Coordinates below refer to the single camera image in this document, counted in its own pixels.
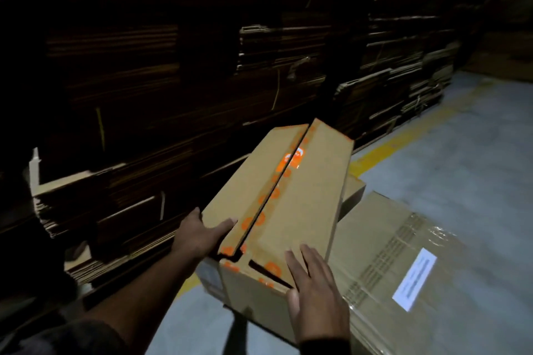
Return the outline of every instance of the white label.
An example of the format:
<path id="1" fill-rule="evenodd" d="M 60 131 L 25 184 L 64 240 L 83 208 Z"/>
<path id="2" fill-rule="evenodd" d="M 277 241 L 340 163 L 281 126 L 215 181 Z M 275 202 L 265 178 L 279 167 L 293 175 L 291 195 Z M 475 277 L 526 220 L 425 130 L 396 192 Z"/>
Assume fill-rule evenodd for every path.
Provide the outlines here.
<path id="1" fill-rule="evenodd" d="M 415 303 L 418 292 L 422 289 L 431 269 L 435 265 L 436 257 L 425 248 L 421 249 L 416 256 L 415 262 L 407 271 L 400 286 L 394 292 L 392 299 L 405 311 L 410 311 Z"/>
<path id="2" fill-rule="evenodd" d="M 224 286 L 222 285 L 222 280 L 220 279 L 220 274 L 217 270 L 217 265 L 210 264 L 207 260 L 203 260 L 196 267 L 196 275 L 198 278 L 204 280 L 220 291 L 224 291 Z"/>

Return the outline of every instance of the person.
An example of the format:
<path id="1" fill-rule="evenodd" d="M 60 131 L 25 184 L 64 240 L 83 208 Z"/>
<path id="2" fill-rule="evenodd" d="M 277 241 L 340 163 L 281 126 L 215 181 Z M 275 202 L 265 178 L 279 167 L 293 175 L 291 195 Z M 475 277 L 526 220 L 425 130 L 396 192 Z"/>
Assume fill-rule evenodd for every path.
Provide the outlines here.
<path id="1" fill-rule="evenodd" d="M 200 261 L 216 249 L 236 220 L 206 228 L 194 209 L 174 235 L 170 253 L 83 318 L 22 340 L 17 355 L 142 355 L 177 292 Z M 307 271 L 294 253 L 286 261 L 296 288 L 287 293 L 300 352 L 350 353 L 350 314 L 320 254 L 302 244 Z"/>

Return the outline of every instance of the gray concrete floor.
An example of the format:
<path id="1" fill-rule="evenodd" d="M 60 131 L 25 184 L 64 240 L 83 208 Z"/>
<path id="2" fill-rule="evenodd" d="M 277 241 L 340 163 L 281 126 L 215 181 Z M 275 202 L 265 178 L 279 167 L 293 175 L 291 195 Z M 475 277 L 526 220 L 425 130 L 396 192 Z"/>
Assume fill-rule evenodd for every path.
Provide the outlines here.
<path id="1" fill-rule="evenodd" d="M 443 104 L 468 93 L 481 79 L 458 73 Z M 415 121 L 424 121 L 424 115 Z M 512 81 L 497 82 L 471 107 L 361 176 L 367 191 L 405 202 L 468 247 L 466 270 L 454 279 L 457 293 L 443 298 L 436 309 L 430 353 L 533 351 L 532 177 L 533 85 Z M 259 327 L 235 320 L 197 286 L 173 303 L 147 353 L 297 351 Z"/>

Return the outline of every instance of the yellow floor line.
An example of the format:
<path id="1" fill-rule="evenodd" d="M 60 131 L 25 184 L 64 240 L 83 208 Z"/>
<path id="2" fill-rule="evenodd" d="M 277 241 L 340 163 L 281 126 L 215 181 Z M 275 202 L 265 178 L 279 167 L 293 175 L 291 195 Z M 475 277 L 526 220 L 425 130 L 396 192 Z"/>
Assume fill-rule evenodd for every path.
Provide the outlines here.
<path id="1" fill-rule="evenodd" d="M 350 174 L 355 177 L 360 177 L 365 171 L 370 170 L 376 164 L 390 157 L 394 152 L 428 133 L 430 129 L 444 123 L 461 111 L 468 109 L 477 98 L 489 91 L 497 82 L 498 80 L 494 78 L 483 78 L 471 92 L 449 102 L 442 103 L 436 110 L 398 129 L 396 135 L 391 137 L 387 142 L 353 161 L 350 164 Z"/>

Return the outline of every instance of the dark sleeve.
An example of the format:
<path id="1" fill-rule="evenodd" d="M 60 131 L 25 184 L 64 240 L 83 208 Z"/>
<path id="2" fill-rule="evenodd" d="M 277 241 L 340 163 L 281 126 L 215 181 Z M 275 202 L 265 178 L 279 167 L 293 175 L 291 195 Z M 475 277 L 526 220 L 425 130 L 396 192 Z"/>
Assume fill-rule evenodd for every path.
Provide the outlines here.
<path id="1" fill-rule="evenodd" d="M 125 355 L 126 344 L 107 324 L 80 320 L 22 340 L 16 355 Z"/>
<path id="2" fill-rule="evenodd" d="M 300 345 L 301 355 L 323 355 L 325 353 L 335 355 L 350 355 L 350 341 L 345 339 L 313 339 L 302 342 Z"/>

